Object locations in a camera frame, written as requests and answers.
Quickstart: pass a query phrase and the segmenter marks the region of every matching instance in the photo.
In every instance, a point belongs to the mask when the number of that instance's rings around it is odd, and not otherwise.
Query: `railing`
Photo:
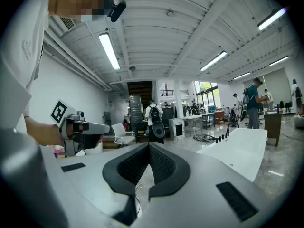
[[[160,97],[162,96],[174,96],[174,90],[160,90]],[[180,90],[181,95],[189,95],[188,89],[181,89]]]

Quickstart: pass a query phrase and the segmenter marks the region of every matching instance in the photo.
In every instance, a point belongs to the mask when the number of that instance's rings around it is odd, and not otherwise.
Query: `cable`
[[[141,203],[140,203],[140,201],[137,199],[136,195],[135,195],[135,198],[136,198],[136,200],[139,202],[139,209],[138,209],[138,212],[136,213],[136,214],[138,214],[139,211],[141,210]]]
[[[136,189],[137,189],[137,188],[144,188],[145,186],[146,186],[146,184],[145,184],[144,182],[142,182],[142,183],[140,183],[140,184],[136,185],[136,187],[135,187],[135,191],[136,191]],[[139,213],[139,211],[141,210],[141,203],[140,203],[140,201],[137,199],[136,195],[135,195],[135,198],[136,198],[136,200],[137,200],[137,201],[138,201],[138,203],[139,203],[139,209],[138,209],[138,212],[136,213],[136,214],[138,214],[138,213]]]
[[[299,140],[299,141],[304,142],[304,140],[302,140],[302,139],[296,139],[296,138],[292,138],[292,137],[287,136],[287,135],[286,135],[286,134],[284,134],[284,133],[281,133],[281,134],[285,135],[287,138],[290,138],[290,139],[295,139],[295,140]]]

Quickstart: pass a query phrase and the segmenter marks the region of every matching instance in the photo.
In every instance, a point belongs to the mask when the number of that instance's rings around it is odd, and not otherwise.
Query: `window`
[[[206,112],[208,106],[215,105],[221,107],[219,89],[217,83],[210,82],[194,82],[196,89],[197,102],[203,104]]]
[[[216,107],[221,107],[220,97],[219,97],[219,89],[213,90],[213,98],[214,104]]]
[[[196,94],[200,93],[200,84],[198,81],[194,82],[194,86],[195,86]]]
[[[211,83],[208,83],[208,82],[200,82],[200,89],[201,91],[206,91],[208,89],[211,88]]]

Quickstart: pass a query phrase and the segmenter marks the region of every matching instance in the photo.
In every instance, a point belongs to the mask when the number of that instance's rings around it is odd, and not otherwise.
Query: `staircase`
[[[130,82],[128,83],[130,96],[140,96],[142,108],[145,109],[152,100],[152,81]]]

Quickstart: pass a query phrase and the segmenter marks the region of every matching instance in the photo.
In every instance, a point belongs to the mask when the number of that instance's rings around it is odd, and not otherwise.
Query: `backpack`
[[[149,114],[150,114],[150,117],[151,117],[151,120],[153,123],[159,122],[161,120],[160,113],[159,113],[158,109],[156,108],[156,106],[151,108]]]
[[[296,90],[295,90],[295,97],[296,98],[302,97],[301,90],[300,90],[299,87],[297,87]]]
[[[251,101],[251,99],[254,97],[251,96],[251,98],[249,99],[249,95],[248,95],[248,89],[251,87],[252,85],[249,85],[248,88],[245,88],[244,89],[244,92],[243,92],[243,95],[244,95],[244,98],[243,98],[243,105],[247,105],[249,103],[249,101]]]

